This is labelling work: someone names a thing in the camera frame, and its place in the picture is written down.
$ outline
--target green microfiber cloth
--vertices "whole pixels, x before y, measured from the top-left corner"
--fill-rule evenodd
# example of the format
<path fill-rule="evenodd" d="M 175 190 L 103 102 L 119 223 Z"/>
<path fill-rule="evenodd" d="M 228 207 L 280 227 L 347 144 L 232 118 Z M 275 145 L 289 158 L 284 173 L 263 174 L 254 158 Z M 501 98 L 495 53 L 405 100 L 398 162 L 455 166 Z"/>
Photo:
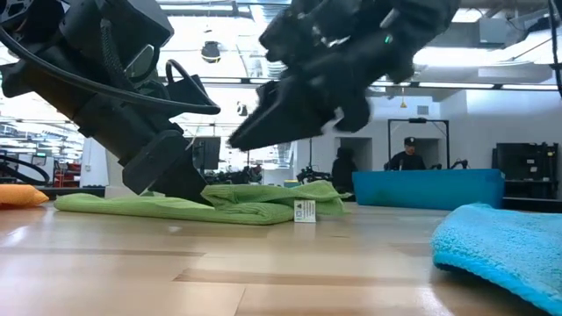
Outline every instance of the green microfiber cloth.
<path fill-rule="evenodd" d="M 319 214 L 343 214 L 341 195 L 326 181 L 294 188 L 249 184 L 208 185 L 201 195 L 214 207 L 175 197 L 105 199 L 82 193 L 58 197 L 54 207 L 66 212 L 271 225 L 292 220 L 294 201 L 306 199 L 316 201 L 316 212 Z"/>

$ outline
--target wooden surface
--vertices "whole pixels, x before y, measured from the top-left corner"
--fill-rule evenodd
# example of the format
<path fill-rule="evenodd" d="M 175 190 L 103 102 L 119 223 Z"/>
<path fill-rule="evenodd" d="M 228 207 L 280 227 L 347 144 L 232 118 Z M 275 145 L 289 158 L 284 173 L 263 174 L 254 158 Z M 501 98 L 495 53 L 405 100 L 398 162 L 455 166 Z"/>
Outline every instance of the wooden surface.
<path fill-rule="evenodd" d="M 349 208 L 263 227 L 0 211 L 0 314 L 541 314 L 433 268 L 429 237 L 447 212 Z"/>

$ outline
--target label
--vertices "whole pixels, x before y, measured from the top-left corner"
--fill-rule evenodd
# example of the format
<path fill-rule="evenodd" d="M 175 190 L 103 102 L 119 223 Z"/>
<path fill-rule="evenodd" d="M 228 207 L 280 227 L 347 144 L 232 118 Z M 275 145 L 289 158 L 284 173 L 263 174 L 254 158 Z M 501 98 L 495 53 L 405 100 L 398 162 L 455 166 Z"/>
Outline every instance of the label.
<path fill-rule="evenodd" d="M 296 200 L 295 223 L 316 223 L 316 201 Z"/>

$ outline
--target blue bin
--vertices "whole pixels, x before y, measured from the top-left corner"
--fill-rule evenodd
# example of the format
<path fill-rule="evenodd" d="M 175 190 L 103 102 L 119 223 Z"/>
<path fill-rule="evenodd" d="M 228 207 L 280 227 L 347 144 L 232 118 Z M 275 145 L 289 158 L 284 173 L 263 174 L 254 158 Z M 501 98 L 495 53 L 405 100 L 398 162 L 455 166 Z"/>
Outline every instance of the blue bin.
<path fill-rule="evenodd" d="M 359 205 L 455 210 L 484 203 L 501 208 L 505 180 L 498 169 L 354 172 Z"/>

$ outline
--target blue towel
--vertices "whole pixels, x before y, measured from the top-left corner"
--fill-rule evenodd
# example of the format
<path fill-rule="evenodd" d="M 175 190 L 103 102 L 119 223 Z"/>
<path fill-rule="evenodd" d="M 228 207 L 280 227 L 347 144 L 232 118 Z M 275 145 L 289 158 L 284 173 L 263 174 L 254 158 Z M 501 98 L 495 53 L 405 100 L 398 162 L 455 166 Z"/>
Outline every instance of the blue towel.
<path fill-rule="evenodd" d="M 455 267 L 562 316 L 562 214 L 457 208 L 433 234 L 433 262 Z"/>

